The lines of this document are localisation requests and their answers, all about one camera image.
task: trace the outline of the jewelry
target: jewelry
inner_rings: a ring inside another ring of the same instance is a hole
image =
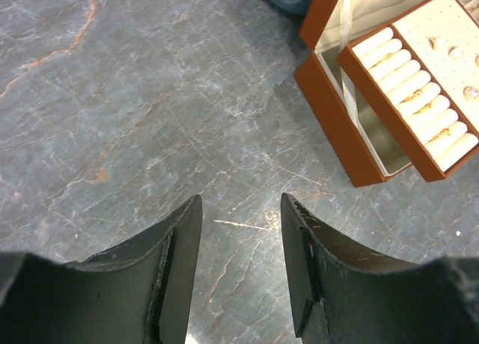
[[[412,95],[410,95],[410,96],[408,96],[407,98],[405,98],[403,102],[411,101],[412,99],[414,99],[414,98],[416,98],[416,97],[418,97],[418,96],[420,96],[420,95],[422,95],[422,90],[421,90],[421,89],[416,90],[416,91],[414,91],[414,93],[412,93]]]
[[[479,102],[479,90],[477,88],[472,86],[465,87],[463,94],[468,101]]]
[[[419,111],[415,112],[414,114],[422,114],[423,112],[429,110],[433,104],[431,102],[428,102],[422,109]]]
[[[455,60],[457,58],[460,58],[463,53],[464,51],[460,47],[455,46],[449,51],[449,57]]]
[[[433,49],[439,51],[444,48],[444,40],[441,37],[430,37],[429,41],[433,44]]]
[[[382,58],[381,60],[377,61],[377,62],[374,64],[374,66],[377,66],[377,65],[381,64],[384,60],[389,59],[392,55],[393,55],[393,54],[391,54],[391,53],[389,52],[384,58]]]
[[[431,141],[436,140],[437,138],[439,138],[442,135],[451,136],[451,130],[449,129],[449,127],[447,129],[443,129],[440,133],[438,133],[436,136],[434,136],[434,138]]]

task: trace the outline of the black object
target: black object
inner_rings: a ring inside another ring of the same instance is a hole
[[[85,262],[0,254],[0,343],[184,343],[200,196]]]
[[[304,344],[479,343],[479,260],[416,265],[360,245],[289,194],[281,228]]]

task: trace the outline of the white jewelry pad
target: white jewelry pad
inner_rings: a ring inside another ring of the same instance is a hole
[[[431,75],[427,71],[420,70],[405,82],[389,91],[386,96],[393,106],[397,106],[408,96],[422,89],[429,81],[431,81]]]
[[[430,105],[428,104],[426,107],[421,108],[416,113],[407,117],[405,121],[409,125],[409,128],[414,133],[417,133],[433,122],[433,120],[442,112],[446,111],[450,105],[451,104],[447,97],[439,95],[430,103]]]
[[[410,101],[402,102],[396,106],[396,109],[399,111],[402,117],[409,117],[413,115],[415,112],[421,110],[429,102],[432,102],[441,93],[440,86],[438,84],[435,84],[434,82],[428,83],[421,90],[421,95],[415,97],[414,99],[411,99]]]
[[[459,140],[454,142],[452,146],[446,149],[440,157],[437,158],[437,165],[441,171],[445,172],[452,167],[454,163],[459,161],[467,152],[472,150],[479,140],[472,133],[465,133]]]
[[[426,144],[427,142],[432,140],[434,136],[440,133],[443,129],[448,128],[458,119],[459,116],[457,112],[455,112],[455,110],[453,110],[452,108],[449,108],[417,134],[418,140],[422,144]]]
[[[387,93],[393,88],[405,82],[421,69],[421,65],[416,60],[406,62],[403,66],[388,74],[385,78],[378,81],[377,85],[382,92]]]
[[[393,54],[390,58],[381,61],[379,64],[371,68],[369,70],[369,74],[374,79],[374,81],[378,82],[379,80],[385,78],[391,72],[406,64],[409,60],[411,60],[411,57],[411,52],[405,49],[401,49],[395,54]]]
[[[403,48],[403,43],[398,39],[390,39],[387,43],[383,43],[378,48],[368,52],[363,57],[359,58],[366,70],[369,70],[386,55],[394,54]]]
[[[456,0],[432,0],[396,21],[394,27],[473,127],[479,130],[479,105],[463,96],[465,87],[479,87],[479,67],[475,63],[479,45],[478,25]],[[441,37],[446,44],[445,49],[433,50],[429,37]],[[456,60],[448,55],[454,46],[464,51],[463,56]]]
[[[427,152],[437,159],[447,148],[449,148],[454,142],[459,140],[467,132],[467,126],[465,123],[457,121],[450,125],[447,129],[441,131],[435,138],[427,142]]]
[[[353,52],[356,54],[356,56],[361,58],[368,52],[380,47],[383,43],[387,43],[390,39],[392,39],[393,35],[394,33],[392,28],[384,28],[383,30],[354,46]]]

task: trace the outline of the gray marble surface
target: gray marble surface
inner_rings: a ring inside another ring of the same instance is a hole
[[[0,248],[84,259],[193,194],[188,343],[295,343],[288,191],[363,244],[479,252],[478,167],[355,189],[292,74],[301,19],[265,0],[0,0]]]

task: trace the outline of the white ribbon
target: white ribbon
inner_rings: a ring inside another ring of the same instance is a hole
[[[339,51],[350,43],[353,27],[353,0],[341,0],[341,17],[339,23]],[[353,81],[341,68],[341,82],[343,85],[344,105],[351,121],[359,127],[358,106],[356,105],[356,93]]]

